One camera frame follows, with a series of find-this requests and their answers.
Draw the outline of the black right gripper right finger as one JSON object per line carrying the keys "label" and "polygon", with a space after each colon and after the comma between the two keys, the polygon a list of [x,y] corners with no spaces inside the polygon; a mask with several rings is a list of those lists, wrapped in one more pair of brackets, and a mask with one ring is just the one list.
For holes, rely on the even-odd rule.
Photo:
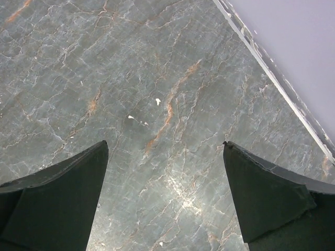
{"label": "black right gripper right finger", "polygon": [[334,185],[224,142],[223,159],[250,250],[334,250]]}

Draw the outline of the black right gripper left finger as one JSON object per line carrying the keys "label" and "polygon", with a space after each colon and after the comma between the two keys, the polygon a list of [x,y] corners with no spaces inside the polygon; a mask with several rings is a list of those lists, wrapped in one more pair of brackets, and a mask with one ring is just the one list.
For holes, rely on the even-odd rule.
{"label": "black right gripper left finger", "polygon": [[1,185],[1,250],[86,250],[108,163],[100,141]]}

